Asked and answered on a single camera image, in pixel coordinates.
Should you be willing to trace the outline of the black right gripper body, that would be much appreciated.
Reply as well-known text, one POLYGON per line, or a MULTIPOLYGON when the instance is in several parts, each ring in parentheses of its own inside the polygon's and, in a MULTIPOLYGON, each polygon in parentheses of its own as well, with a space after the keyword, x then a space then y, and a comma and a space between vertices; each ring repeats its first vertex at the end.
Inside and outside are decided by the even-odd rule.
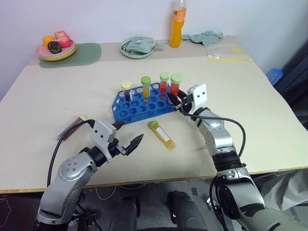
POLYGON ((183 111, 189 113, 192 109, 193 95, 189 94, 187 97, 179 97, 181 99, 181 106, 183 111))

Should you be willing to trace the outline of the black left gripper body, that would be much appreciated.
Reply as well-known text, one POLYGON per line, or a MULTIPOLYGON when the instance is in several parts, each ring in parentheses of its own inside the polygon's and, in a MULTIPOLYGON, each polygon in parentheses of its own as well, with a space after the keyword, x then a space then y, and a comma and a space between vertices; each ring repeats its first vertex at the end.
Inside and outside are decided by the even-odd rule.
POLYGON ((118 143, 119 140, 117 138, 114 138, 114 140, 108 145, 108 151, 112 158, 119 154, 124 156, 128 155, 127 150, 124 147, 119 146, 118 143))

